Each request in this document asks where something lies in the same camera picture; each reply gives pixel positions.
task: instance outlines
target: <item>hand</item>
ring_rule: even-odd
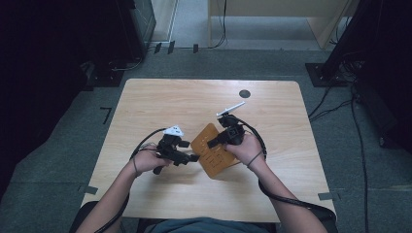
[[[251,164],[249,164],[249,168],[252,171],[255,171],[255,168],[258,167],[261,162],[265,163],[260,142],[255,135],[245,134],[241,145],[234,146],[227,144],[225,145],[225,149],[233,153],[236,158],[245,165],[248,165],[257,156],[257,154],[260,153],[260,155],[255,158]]]
[[[140,176],[142,173],[147,171],[152,171],[154,168],[159,166],[169,166],[172,163],[172,160],[158,158],[155,154],[155,146],[149,145],[145,149],[149,150],[140,150],[135,156],[134,159],[130,161],[136,165],[137,176]]]

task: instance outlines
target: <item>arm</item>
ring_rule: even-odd
[[[261,151],[261,147],[255,136],[245,135],[240,146],[226,145],[226,150],[235,154],[243,164],[249,164],[256,154]],[[278,196],[297,199],[267,166],[262,154],[249,165],[249,169],[257,175],[269,192]],[[269,199],[288,232],[326,232],[318,218],[306,208]]]
[[[135,155],[134,162],[136,169],[133,165],[133,159],[127,162],[76,232],[95,232],[105,225],[119,212],[136,177],[140,176],[143,172],[151,171],[157,166],[168,166],[171,163],[170,160],[157,158],[155,153],[150,150],[139,151]],[[117,232],[119,227],[120,218],[106,232]]]

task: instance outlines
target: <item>forearm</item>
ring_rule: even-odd
[[[130,162],[120,171],[115,181],[96,204],[77,232],[94,232],[110,221],[120,210],[135,180],[135,171]],[[119,223],[106,232],[117,232]]]
[[[297,199],[265,163],[255,170],[255,174],[270,193]],[[271,198],[270,201],[288,232],[326,232],[322,223],[308,209]]]

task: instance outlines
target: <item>wooden table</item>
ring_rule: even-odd
[[[249,98],[239,96],[243,89],[251,92]],[[259,132],[272,170],[300,200],[334,211],[331,200],[318,197],[329,189],[299,86],[278,81],[127,81],[89,183],[98,191],[86,194],[84,203],[102,197],[135,147],[156,129],[178,124],[183,140],[191,142],[210,122],[222,131],[216,113],[242,101],[246,104],[233,114]],[[131,188],[124,216],[279,222],[258,179],[242,164],[213,180],[199,163],[171,165],[159,176],[145,173]]]

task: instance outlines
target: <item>black tape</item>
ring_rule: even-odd
[[[112,112],[112,108],[105,108],[105,107],[100,107],[101,110],[108,110],[106,114],[106,118],[103,121],[103,124],[106,124],[107,120],[109,119],[109,115]]]
[[[167,54],[172,53],[174,48],[175,48],[175,41],[172,41],[170,42],[169,50],[167,51]]]
[[[324,193],[318,193],[319,200],[325,201],[325,200],[333,200],[337,201],[340,200],[340,195],[338,193],[334,192],[324,192]]]
[[[81,185],[81,186],[79,187],[79,190],[78,190],[78,191],[81,192],[81,193],[88,193],[88,194],[93,194],[93,195],[95,195],[95,194],[97,193],[97,190],[98,190],[97,187]]]
[[[193,45],[193,53],[197,53],[199,51],[199,45],[198,44],[194,44]]]
[[[160,52],[160,49],[161,49],[161,43],[159,43],[159,44],[157,44],[157,45],[155,46],[154,54]]]

